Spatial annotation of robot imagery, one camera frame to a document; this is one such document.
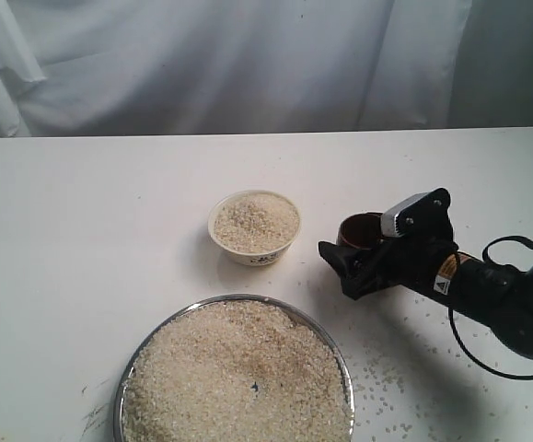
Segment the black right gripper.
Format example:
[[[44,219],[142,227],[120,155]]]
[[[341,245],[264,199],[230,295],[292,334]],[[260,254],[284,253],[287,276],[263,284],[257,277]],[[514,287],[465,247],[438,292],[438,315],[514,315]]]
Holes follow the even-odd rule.
[[[343,294],[351,299],[402,285],[435,302],[445,302],[446,296],[435,290],[435,278],[446,259],[458,252],[458,244],[446,239],[409,237],[361,251],[320,241],[318,251],[340,278]]]

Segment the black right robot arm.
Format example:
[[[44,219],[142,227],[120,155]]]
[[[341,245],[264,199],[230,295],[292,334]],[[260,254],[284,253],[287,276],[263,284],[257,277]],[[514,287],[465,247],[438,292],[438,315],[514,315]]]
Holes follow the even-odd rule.
[[[528,238],[512,240],[533,250]],[[429,237],[387,239],[362,250],[321,241],[319,255],[351,299],[402,285],[488,327],[507,348],[533,360],[533,266],[523,272]]]

